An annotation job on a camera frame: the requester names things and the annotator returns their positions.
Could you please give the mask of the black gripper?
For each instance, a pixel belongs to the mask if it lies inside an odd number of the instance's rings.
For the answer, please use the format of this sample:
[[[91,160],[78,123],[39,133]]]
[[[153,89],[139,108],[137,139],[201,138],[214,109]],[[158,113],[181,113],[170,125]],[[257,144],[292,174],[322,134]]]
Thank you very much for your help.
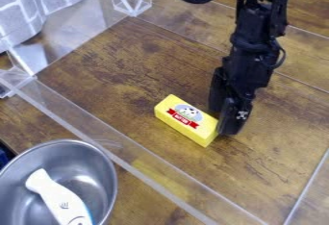
[[[214,70],[209,107],[219,113],[217,131],[223,136],[237,135],[252,112],[256,91],[269,85],[274,70],[281,66],[281,46],[274,40],[249,42],[232,37],[232,50]]]

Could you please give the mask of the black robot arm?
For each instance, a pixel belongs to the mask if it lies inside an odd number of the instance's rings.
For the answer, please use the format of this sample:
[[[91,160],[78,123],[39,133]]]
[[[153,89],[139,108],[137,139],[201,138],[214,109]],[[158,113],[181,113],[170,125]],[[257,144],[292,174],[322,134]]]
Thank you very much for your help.
[[[214,70],[209,106],[218,114],[215,130],[241,132],[253,110],[256,91],[269,85],[285,61],[278,38],[285,35],[288,0],[237,0],[232,49]]]

